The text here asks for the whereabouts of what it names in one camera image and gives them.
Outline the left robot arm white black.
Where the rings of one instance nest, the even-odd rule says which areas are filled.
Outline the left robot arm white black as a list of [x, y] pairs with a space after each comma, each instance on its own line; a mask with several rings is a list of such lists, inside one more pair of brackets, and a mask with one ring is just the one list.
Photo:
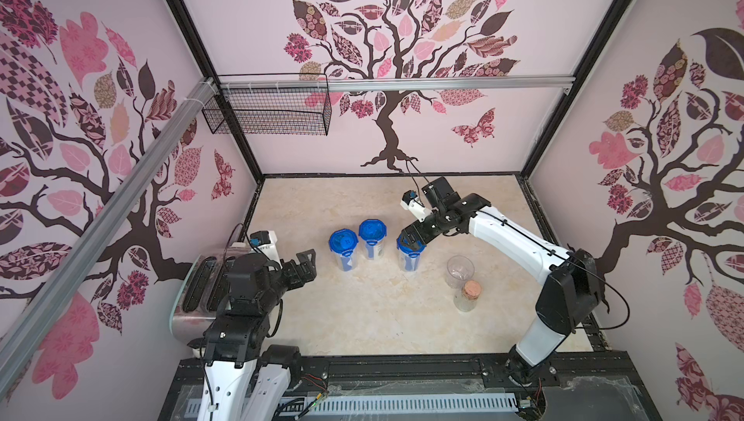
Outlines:
[[250, 252], [226, 273], [225, 308], [205, 331], [200, 420], [271, 420], [280, 401], [301, 375], [300, 350], [292, 345], [263, 349], [275, 327], [274, 310], [283, 309], [283, 295], [317, 278], [316, 252], [295, 260], [274, 260]]

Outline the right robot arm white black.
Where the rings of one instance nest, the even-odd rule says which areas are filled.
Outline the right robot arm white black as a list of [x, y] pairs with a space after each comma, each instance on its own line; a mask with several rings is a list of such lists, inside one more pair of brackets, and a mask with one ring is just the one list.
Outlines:
[[536, 317], [508, 353], [505, 373], [517, 385], [530, 385], [537, 372], [605, 300], [605, 275], [585, 250], [552, 244], [509, 219], [482, 196], [460, 196], [440, 177], [422, 189], [404, 192], [401, 207], [415, 221], [403, 228], [397, 244], [422, 252], [441, 236], [467, 234], [497, 248], [542, 287]]

